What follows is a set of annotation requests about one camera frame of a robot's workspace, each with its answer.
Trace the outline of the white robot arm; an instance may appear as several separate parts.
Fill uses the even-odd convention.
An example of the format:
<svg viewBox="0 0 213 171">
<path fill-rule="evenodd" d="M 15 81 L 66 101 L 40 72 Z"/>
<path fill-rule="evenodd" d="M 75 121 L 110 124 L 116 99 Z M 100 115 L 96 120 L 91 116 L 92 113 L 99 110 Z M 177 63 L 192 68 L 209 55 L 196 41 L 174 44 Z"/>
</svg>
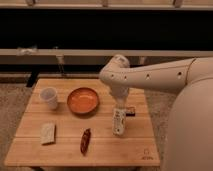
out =
<svg viewBox="0 0 213 171">
<path fill-rule="evenodd" d="M 116 99 L 130 88 L 177 91 L 168 120 L 162 171 L 213 171 L 213 57 L 132 68 L 114 56 L 99 79 Z"/>
</svg>

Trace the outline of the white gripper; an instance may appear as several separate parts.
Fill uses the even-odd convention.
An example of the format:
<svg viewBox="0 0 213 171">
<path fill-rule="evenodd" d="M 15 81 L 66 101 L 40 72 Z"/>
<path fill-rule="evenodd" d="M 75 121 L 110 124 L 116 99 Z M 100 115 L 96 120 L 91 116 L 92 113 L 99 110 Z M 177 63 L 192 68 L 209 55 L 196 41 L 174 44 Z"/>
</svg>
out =
<svg viewBox="0 0 213 171">
<path fill-rule="evenodd" d="M 122 108 L 125 107 L 128 95 L 129 95 L 129 90 L 128 89 L 125 89 L 124 91 L 116 91 L 113 94 L 113 97 L 114 97 L 114 99 L 116 101 L 116 107 L 117 108 L 122 109 Z"/>
</svg>

